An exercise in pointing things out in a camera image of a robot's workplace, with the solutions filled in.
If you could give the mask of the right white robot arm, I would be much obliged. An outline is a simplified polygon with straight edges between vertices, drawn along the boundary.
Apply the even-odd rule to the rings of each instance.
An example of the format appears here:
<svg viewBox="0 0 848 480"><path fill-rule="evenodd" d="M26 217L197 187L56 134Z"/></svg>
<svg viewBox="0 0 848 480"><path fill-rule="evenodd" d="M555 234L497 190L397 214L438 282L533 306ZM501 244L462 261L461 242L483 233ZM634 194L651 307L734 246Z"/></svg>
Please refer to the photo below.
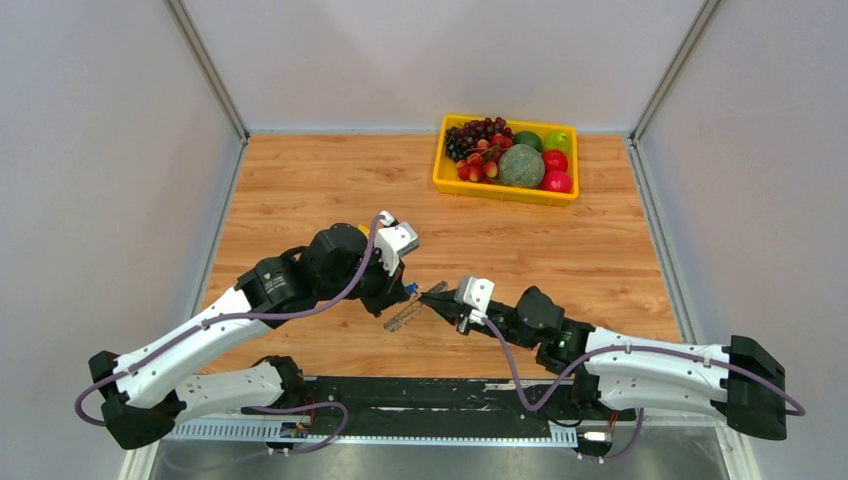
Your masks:
<svg viewBox="0 0 848 480"><path fill-rule="evenodd" d="M663 409L724 418L739 433L787 437L783 365L753 338L729 344L675 344L614 332L567 317L537 287L514 306L486 289L424 293L421 302L463 335L477 331L536 352L546 371L572 377L571 403L584 417L605 409Z"/></svg>

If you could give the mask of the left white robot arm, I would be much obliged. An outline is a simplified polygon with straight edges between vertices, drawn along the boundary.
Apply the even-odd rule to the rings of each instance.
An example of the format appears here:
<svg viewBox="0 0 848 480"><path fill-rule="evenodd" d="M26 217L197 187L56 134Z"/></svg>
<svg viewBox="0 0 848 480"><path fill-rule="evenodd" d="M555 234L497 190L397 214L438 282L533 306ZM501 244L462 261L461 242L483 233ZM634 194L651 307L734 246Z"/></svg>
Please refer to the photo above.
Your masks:
<svg viewBox="0 0 848 480"><path fill-rule="evenodd" d="M408 300L403 259L418 245L409 224L382 213L367 230L337 223L305 246L260 260L205 310L163 337L125 354L92 356L90 389L102 398L95 425L132 450L209 414L297 412L306 385L288 356L269 355L223 374L207 374L204 367L248 340L343 300L360 301L373 316Z"/></svg>

